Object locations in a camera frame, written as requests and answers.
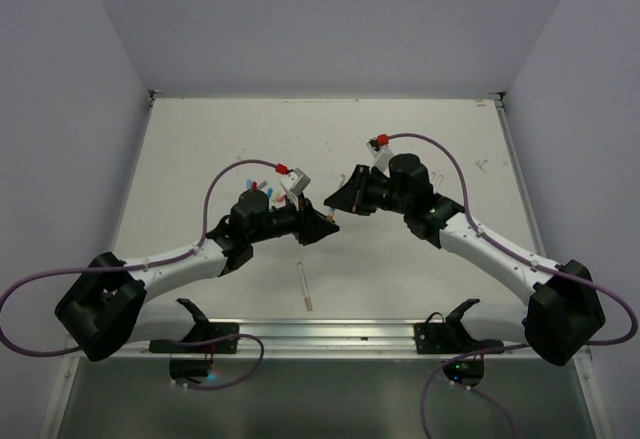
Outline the peach cap pen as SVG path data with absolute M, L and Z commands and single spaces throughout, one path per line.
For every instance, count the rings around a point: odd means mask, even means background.
M 313 304 L 312 304 L 310 290 L 309 290 L 307 279 L 306 279 L 304 265 L 301 261 L 297 263 L 297 270 L 300 278 L 301 290 L 302 290 L 302 295 L 305 303 L 305 308 L 308 312 L 311 312 L 313 311 Z

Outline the magenta cap pen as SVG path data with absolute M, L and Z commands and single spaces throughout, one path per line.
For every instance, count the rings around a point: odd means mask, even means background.
M 434 184 L 433 184 L 433 187 L 434 187 L 434 191 L 435 191 L 435 192 L 438 192 L 438 191 L 439 191 L 439 189 L 440 189 L 440 188 L 441 188 L 441 186 L 442 186 L 443 181 L 444 181 L 444 176 L 443 176 L 443 175 L 438 175 L 438 176 L 435 178 L 435 182 L 434 182 Z

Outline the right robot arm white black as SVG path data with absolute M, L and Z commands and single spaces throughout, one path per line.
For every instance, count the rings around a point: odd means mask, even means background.
M 356 166 L 324 204 L 359 216 L 397 213 L 418 239 L 468 261 L 520 300 L 520 307 L 512 307 L 467 299 L 442 323 L 426 326 L 428 342 L 443 353 L 523 343 L 563 366 L 605 324 L 583 264 L 557 264 L 504 239 L 489 239 L 464 206 L 434 191 L 428 169 L 414 154 L 392 157 L 385 171 Z

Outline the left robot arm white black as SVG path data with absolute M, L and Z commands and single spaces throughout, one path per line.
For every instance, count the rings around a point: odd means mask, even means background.
M 111 252 L 97 256 L 54 313 L 92 361 L 134 341 L 169 340 L 185 351 L 197 351 L 208 338 L 204 315 L 193 303 L 178 300 L 174 318 L 168 319 L 152 307 L 154 299 L 240 269 L 252 259 L 256 243 L 291 235 L 307 246 L 338 230 L 305 197 L 276 208 L 265 193 L 244 192 L 200 243 L 136 261 L 120 260 Z

